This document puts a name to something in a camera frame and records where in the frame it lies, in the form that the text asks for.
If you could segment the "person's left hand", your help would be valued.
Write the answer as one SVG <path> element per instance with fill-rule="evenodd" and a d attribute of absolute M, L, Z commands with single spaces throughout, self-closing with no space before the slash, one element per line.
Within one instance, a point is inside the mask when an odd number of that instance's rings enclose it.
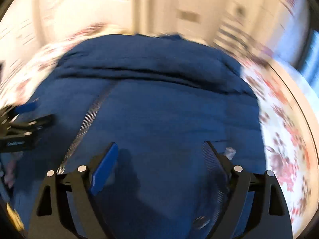
<path fill-rule="evenodd" d="M 4 183 L 8 188 L 12 188 L 15 182 L 15 169 L 17 162 L 22 158 L 23 152 L 15 152 L 7 154 L 7 162 L 5 163 Z"/>

